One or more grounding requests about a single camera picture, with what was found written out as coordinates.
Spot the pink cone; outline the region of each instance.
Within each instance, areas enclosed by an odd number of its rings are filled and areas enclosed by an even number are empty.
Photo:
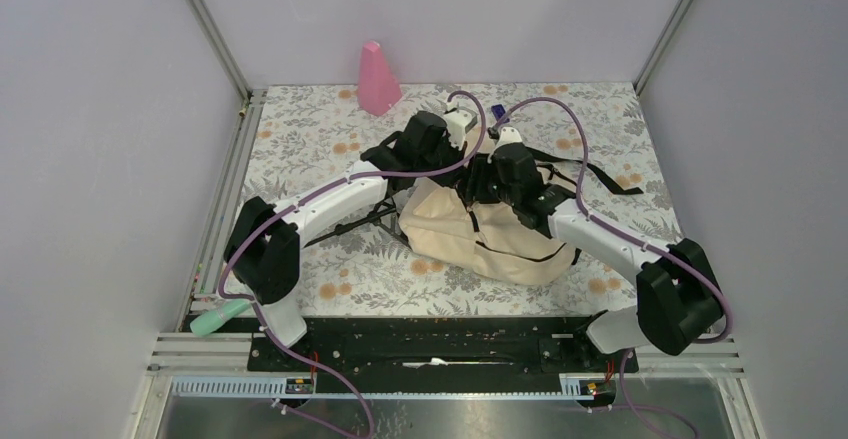
[[[380,45],[369,41],[362,46],[359,60],[359,107],[375,116],[382,116],[400,101],[400,91]]]

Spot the white wall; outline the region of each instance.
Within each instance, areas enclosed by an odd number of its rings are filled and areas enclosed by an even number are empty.
[[[237,110],[184,0],[0,0],[0,437],[118,437]]]
[[[677,0],[204,0],[245,78],[354,83],[380,41],[403,82],[629,81]]]
[[[769,439],[848,415],[848,0],[696,0],[643,96]]]

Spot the tabletop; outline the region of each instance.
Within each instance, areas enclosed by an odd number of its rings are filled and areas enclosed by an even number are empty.
[[[622,186],[645,191],[615,196],[587,172],[589,206],[650,236],[679,240],[668,190],[630,83],[405,85],[403,99],[381,117],[359,108],[355,86],[274,86],[268,90],[241,201],[258,195],[273,202],[334,178],[362,151],[403,129],[416,111],[438,111],[457,89],[476,95],[489,119],[491,106],[509,108],[535,96],[568,104],[586,131],[590,161]],[[467,99],[459,100],[474,108]],[[582,155],[576,128],[553,104],[529,105],[511,123],[528,146],[564,158]],[[557,167],[576,177],[576,166]],[[399,206],[408,195],[398,198]],[[553,283],[520,286],[417,255],[372,225],[305,249],[302,262],[294,293],[307,316],[588,315],[636,302],[629,282],[585,252]],[[226,289],[245,290],[233,276]]]

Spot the beige bag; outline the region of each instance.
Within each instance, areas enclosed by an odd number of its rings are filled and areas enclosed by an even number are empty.
[[[474,132],[470,136],[476,139]],[[483,150],[491,150],[487,142]],[[400,228],[418,254],[516,284],[548,284],[575,256],[570,245],[523,226],[510,206],[474,204],[466,210],[455,190],[429,179],[418,181],[400,214]]]

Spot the bag handle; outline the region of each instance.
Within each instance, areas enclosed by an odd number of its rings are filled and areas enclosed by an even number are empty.
[[[547,152],[540,151],[540,150],[534,149],[532,147],[528,147],[527,150],[530,151],[530,154],[533,156],[533,159],[535,159],[537,161],[570,162],[572,164],[583,164],[583,161],[581,159],[565,159],[565,158],[562,158],[562,157],[553,156],[551,154],[548,154]],[[630,189],[624,189],[623,187],[621,187],[621,185],[619,183],[615,182],[615,179],[609,177],[609,175],[606,172],[604,172],[603,169],[592,164],[591,162],[587,162],[586,167],[590,171],[595,173],[595,176],[598,177],[598,180],[601,181],[601,184],[603,184],[604,187],[606,187],[608,191],[615,194],[616,196],[633,196],[633,195],[636,195],[636,194],[644,194],[645,193],[645,191],[643,191],[642,189],[640,189],[638,187],[631,187]],[[561,174],[559,174],[558,172],[556,172],[555,174],[557,174],[557,177],[565,179],[565,177],[562,176]]]

